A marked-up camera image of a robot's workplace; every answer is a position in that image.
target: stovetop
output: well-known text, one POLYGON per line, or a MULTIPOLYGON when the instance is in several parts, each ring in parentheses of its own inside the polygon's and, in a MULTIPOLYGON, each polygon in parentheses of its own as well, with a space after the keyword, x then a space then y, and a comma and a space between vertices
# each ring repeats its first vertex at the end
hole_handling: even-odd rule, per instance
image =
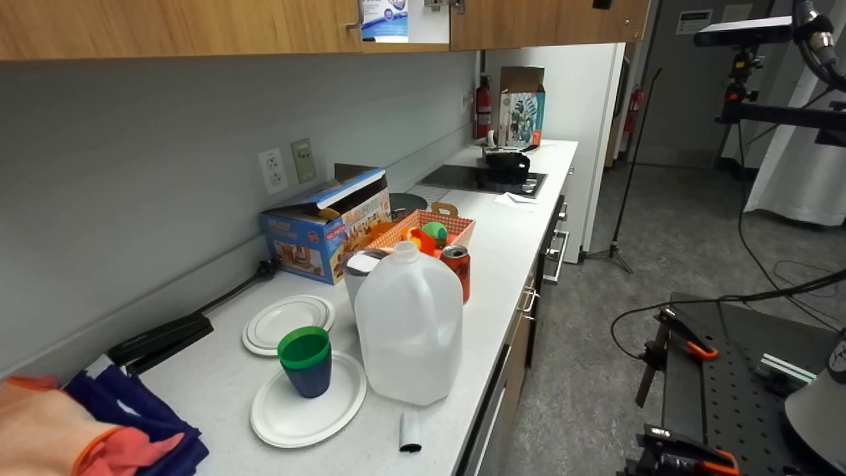
POLYGON ((528 172, 527 182, 495 182, 479 168, 439 168, 424 177, 424 185, 454 189, 454 190, 487 190, 487 193, 516 193, 536 196, 547 176, 528 172))

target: white plate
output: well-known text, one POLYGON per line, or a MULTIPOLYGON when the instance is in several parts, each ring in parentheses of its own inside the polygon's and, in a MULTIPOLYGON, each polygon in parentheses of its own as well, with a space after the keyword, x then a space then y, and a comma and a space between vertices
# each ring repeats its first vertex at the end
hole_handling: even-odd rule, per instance
POLYGON ((265 308, 246 329, 243 346, 260 357, 274 357, 274 346, 286 333, 305 326, 321 326, 331 330, 336 323, 336 308, 323 296, 302 295, 265 308))
POLYGON ((339 435, 363 407, 368 378, 363 365, 332 352, 332 377, 326 395, 305 399, 281 367, 252 407, 253 435, 269 448, 313 448, 339 435))

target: electrical outlet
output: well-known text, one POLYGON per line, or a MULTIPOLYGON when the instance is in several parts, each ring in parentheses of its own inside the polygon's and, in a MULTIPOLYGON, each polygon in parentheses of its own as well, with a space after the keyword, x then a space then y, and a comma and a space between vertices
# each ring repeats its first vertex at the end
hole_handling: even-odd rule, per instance
POLYGON ((293 155, 293 170, 298 182, 314 182, 314 159, 313 159, 313 144, 307 137, 291 144, 293 155))
POLYGON ((286 161, 282 161, 282 152, 281 148, 269 148, 260 155, 260 170, 265 177, 265 189, 269 196, 281 193, 289 189, 289 177, 286 177, 286 161))

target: kitchen counter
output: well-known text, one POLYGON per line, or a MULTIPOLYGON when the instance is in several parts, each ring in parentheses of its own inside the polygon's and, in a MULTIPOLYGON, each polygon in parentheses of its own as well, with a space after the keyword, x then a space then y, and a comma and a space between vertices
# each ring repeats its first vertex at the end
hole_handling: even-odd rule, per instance
MULTIPOLYGON (((467 193, 443 189, 413 189, 429 201, 449 201, 463 217, 476 219, 467 245, 474 258, 474 296, 463 319, 463 357, 454 387, 443 402, 418 411, 424 453, 402 455, 400 415, 406 404, 368 393, 356 418, 332 440, 307 451, 274 451, 261 444, 252 426, 252 399, 260 387, 281 373, 274 361, 253 357, 243 350, 243 326, 266 304, 297 295, 317 295, 336 304, 332 350, 359 361, 356 330, 343 282, 323 287, 289 272, 253 287, 252 292, 208 312, 215 333, 163 365, 149 371, 143 382, 170 402, 184 420, 203 431, 212 455, 200 473, 343 473, 343 476, 439 476, 453 473, 467 444, 474 415, 484 399, 487 382, 504 341, 514 311, 527 275, 541 247, 554 198, 568 176, 577 144, 544 141, 532 156, 532 170, 547 180, 528 204, 496 193, 467 193)), ((470 164, 479 148, 454 155, 447 164, 470 164)))

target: milk jug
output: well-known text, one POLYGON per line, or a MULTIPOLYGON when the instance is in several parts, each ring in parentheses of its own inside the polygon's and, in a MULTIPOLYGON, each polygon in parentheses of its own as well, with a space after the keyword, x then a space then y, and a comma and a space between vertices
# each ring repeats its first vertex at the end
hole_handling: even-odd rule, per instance
POLYGON ((363 284, 355 316, 375 395, 420 407, 449 395, 459 361, 463 292, 447 266, 400 245, 363 284))

